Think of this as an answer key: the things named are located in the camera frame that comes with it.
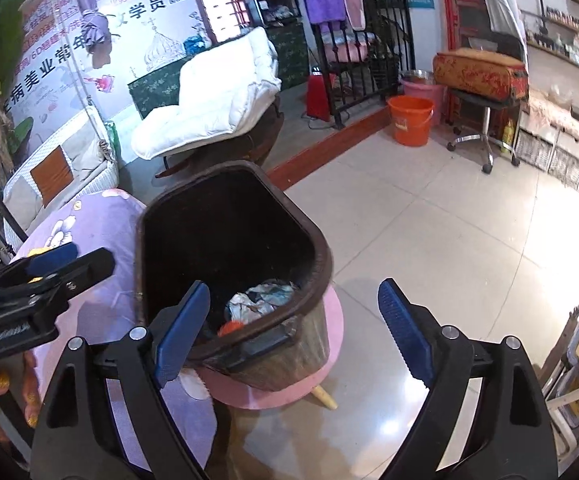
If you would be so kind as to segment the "hand with yellow nails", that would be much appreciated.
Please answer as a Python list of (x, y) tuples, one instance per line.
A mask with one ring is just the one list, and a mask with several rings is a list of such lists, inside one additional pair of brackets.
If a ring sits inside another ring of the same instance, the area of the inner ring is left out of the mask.
[[(37, 360), (32, 351), (23, 354), (23, 382), (22, 396), (24, 400), (24, 415), (29, 427), (35, 428), (38, 424), (38, 416), (41, 410), (41, 399), (39, 395), (39, 382), (36, 375)], [(0, 396), (9, 391), (11, 385), (10, 376), (0, 370)], [(7, 444), (8, 437), (0, 428), (0, 443)]]

